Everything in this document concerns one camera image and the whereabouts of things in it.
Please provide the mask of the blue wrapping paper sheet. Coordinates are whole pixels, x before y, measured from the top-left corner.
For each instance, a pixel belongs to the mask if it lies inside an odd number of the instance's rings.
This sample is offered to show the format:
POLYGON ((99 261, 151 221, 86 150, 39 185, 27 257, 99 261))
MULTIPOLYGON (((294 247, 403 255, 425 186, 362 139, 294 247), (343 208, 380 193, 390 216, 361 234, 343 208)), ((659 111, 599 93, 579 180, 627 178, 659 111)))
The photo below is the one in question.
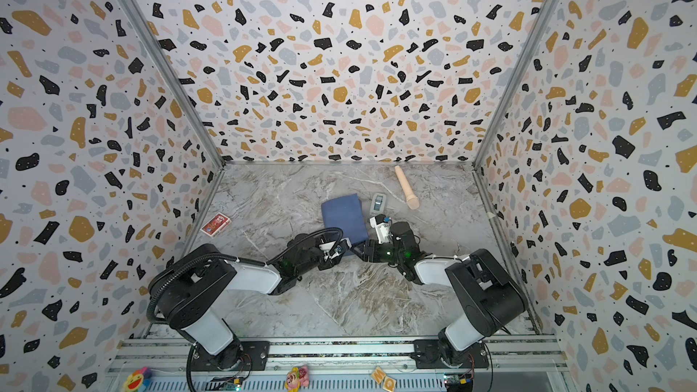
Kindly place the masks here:
POLYGON ((325 228, 341 229, 352 245, 368 240, 366 221, 357 194, 325 201, 321 205, 321 216, 325 228))

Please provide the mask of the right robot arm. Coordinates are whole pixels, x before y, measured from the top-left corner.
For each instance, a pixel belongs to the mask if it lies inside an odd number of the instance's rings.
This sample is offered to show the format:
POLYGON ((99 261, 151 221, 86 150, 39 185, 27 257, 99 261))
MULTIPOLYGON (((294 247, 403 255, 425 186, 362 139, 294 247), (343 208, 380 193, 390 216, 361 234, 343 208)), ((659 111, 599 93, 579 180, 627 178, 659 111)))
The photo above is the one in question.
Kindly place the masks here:
POLYGON ((452 288, 463 310, 437 338, 437 357, 448 366, 462 365, 475 344, 505 330, 527 310, 519 286, 489 250, 465 256, 423 252, 420 239, 406 222, 374 223, 377 239, 351 248, 368 263, 386 263, 417 285, 452 288))

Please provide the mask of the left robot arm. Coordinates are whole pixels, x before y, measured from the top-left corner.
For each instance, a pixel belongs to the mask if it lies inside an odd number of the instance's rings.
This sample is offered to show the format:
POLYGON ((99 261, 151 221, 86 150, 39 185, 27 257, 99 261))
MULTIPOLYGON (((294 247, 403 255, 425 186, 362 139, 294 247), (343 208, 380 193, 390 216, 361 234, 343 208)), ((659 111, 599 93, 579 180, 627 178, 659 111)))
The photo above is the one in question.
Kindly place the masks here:
POLYGON ((148 286, 146 317, 166 325, 192 344, 194 355, 217 370, 238 368, 245 350, 213 305, 227 291, 278 296, 312 270, 328 270, 351 248, 343 230, 300 234, 270 261, 254 261, 205 243, 155 276, 148 286))

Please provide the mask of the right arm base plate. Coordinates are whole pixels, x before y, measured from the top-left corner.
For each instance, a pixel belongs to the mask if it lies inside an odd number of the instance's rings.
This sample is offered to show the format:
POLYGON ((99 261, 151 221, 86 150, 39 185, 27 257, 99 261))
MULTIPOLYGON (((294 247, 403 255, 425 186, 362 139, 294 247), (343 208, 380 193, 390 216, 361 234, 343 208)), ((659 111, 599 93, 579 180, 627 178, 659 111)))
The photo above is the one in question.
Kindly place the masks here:
POLYGON ((446 339, 417 339, 409 355, 419 369, 488 368, 488 352, 481 342, 455 350, 446 339))

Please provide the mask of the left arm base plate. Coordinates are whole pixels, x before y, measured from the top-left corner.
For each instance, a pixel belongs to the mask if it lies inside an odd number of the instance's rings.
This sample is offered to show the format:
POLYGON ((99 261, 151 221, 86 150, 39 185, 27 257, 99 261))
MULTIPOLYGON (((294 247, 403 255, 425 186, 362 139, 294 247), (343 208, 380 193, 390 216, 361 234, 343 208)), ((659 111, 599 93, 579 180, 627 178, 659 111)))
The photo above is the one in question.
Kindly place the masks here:
POLYGON ((196 347, 192 360, 187 363, 191 372, 230 372, 246 374, 263 371, 270 355, 270 341, 234 341, 218 355, 212 356, 196 347))

